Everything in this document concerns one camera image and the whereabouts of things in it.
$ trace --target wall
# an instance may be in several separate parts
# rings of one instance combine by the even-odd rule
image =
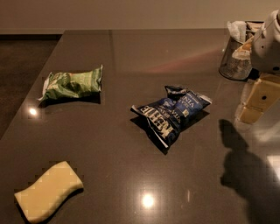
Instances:
[[[225,28],[264,20],[279,0],[0,0],[0,34],[84,29]]]

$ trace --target gray table top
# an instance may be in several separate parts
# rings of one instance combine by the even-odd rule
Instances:
[[[252,126],[226,130],[222,139],[219,123],[225,119],[235,125],[245,84],[218,72],[227,43],[222,29],[66,31],[0,142],[0,222],[24,223],[14,192],[64,160],[85,189],[49,223],[274,220],[280,199],[270,190],[276,177],[266,157],[280,153],[280,105]],[[88,71],[101,64],[101,103],[39,108],[37,98],[50,72]],[[130,112],[133,104],[166,97],[165,85],[213,99],[205,116],[183,131],[166,155],[131,121],[137,115]],[[29,115],[31,108],[37,116]],[[226,147],[225,139],[233,146]],[[222,176],[230,177],[224,185]],[[153,208],[142,205],[146,193],[155,198]]]

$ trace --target blue chip bag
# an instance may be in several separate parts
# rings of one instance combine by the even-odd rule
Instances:
[[[167,98],[145,106],[131,107],[131,111],[147,118],[150,128],[165,148],[178,138],[181,130],[212,100],[185,87],[165,86]]]

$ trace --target dark table surface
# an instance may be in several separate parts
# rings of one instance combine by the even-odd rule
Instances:
[[[218,72],[227,43],[222,29],[66,31],[0,142],[0,223],[25,223],[14,192],[65,160],[85,189],[49,223],[275,223],[280,185],[267,156],[280,154],[280,105],[254,125],[236,122],[245,82]],[[100,103],[39,107],[50,72],[101,64]],[[130,112],[166,97],[165,85],[213,99],[166,155]]]

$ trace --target chip bag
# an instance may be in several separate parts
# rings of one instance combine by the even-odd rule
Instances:
[[[144,106],[131,107],[131,111],[147,118],[150,128],[165,148],[178,138],[181,130],[212,100],[185,87],[165,86],[167,98]]]
[[[39,99],[81,98],[102,90],[102,66],[86,73],[50,73]]]

